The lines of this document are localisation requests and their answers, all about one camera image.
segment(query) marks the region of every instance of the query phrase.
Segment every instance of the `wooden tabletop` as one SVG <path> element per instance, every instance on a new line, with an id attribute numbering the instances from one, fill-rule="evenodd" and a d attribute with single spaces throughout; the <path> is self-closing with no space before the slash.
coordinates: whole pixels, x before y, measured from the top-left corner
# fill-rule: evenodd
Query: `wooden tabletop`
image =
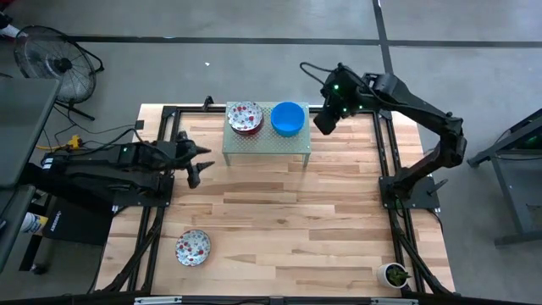
<path id="1" fill-rule="evenodd" d="M 162 107 L 141 105 L 143 138 L 157 138 Z M 390 222 L 380 203 L 381 173 L 370 115 L 343 119 L 329 136 L 311 122 L 306 170 L 301 156 L 233 155 L 227 167 L 223 114 L 182 114 L 180 121 L 197 145 L 213 149 L 194 161 L 216 164 L 203 171 L 195 190 L 189 189 L 185 171 L 175 173 L 152 294 L 398 296 L 375 276 L 378 266 L 394 260 L 394 252 Z M 394 124 L 402 164 L 416 163 L 423 157 L 416 124 L 400 114 L 394 114 Z M 96 289 L 109 284 L 134 252 L 140 217 L 141 208 L 132 207 L 113 220 Z M 423 210 L 412 210 L 412 219 L 421 257 L 453 291 L 438 222 Z M 174 251 L 177 239 L 191 229 L 206 231 L 212 242 L 209 258 L 197 267 L 181 265 Z M 147 254 L 141 261 L 138 285 Z"/>

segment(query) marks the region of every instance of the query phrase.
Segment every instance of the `concrete floor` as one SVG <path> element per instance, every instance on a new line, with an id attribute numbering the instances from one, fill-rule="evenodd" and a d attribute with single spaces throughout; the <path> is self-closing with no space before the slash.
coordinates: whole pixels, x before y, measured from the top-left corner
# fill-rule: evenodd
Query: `concrete floor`
<path id="1" fill-rule="evenodd" d="M 540 41 L 542 2 L 537 0 L 381 0 L 388 38 L 397 40 Z M 79 35 L 357 38 L 378 39 L 371 0 L 18 0 L 15 25 L 48 25 Z M 104 61 L 96 92 L 81 109 L 97 116 L 93 130 L 133 123 L 141 103 L 294 100 L 322 103 L 318 84 L 297 65 L 338 62 L 358 73 L 384 72 L 379 47 L 257 44 L 85 43 Z M 412 92 L 465 120 L 467 156 L 540 107 L 542 49 L 392 47 L 395 74 Z M 0 45 L 4 73 L 21 77 L 11 47 Z M 49 135 L 68 122 L 53 113 Z M 87 135 L 105 141 L 116 133 Z M 437 141 L 421 130 L 424 149 Z M 67 140 L 72 133 L 61 137 Z M 514 231 L 493 169 L 466 164 L 439 170 L 445 242 L 456 290 L 465 296 L 540 302 L 542 243 L 495 249 L 496 237 Z M 46 243 L 42 276 L 20 273 L 27 238 L 21 236 L 0 274 L 0 298 L 84 293 L 101 249 Z"/>

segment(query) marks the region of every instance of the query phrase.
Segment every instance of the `fan grille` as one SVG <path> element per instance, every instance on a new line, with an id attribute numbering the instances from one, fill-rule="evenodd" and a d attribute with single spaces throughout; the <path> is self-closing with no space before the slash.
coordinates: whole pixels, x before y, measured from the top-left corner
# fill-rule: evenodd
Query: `fan grille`
<path id="1" fill-rule="evenodd" d="M 31 25 L 15 38 L 15 60 L 27 78 L 57 79 L 57 100 L 82 103 L 96 88 L 96 71 L 84 49 L 60 31 Z"/>

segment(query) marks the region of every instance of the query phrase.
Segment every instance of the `small table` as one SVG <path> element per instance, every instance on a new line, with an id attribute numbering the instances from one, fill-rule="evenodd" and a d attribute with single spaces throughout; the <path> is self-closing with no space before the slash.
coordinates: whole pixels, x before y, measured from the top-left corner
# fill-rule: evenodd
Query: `small table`
<path id="1" fill-rule="evenodd" d="M 222 154 L 226 165 L 230 166 L 230 154 L 301 154 L 303 168 L 307 167 L 311 155 L 311 129 L 308 123 L 308 103 L 298 103 L 305 112 L 305 124 L 295 136 L 279 135 L 271 125 L 271 111 L 279 103 L 257 103 L 263 111 L 263 127 L 255 135 L 242 136 L 235 133 L 228 123 L 228 110 L 235 102 L 226 103 L 224 120 L 224 140 Z"/>

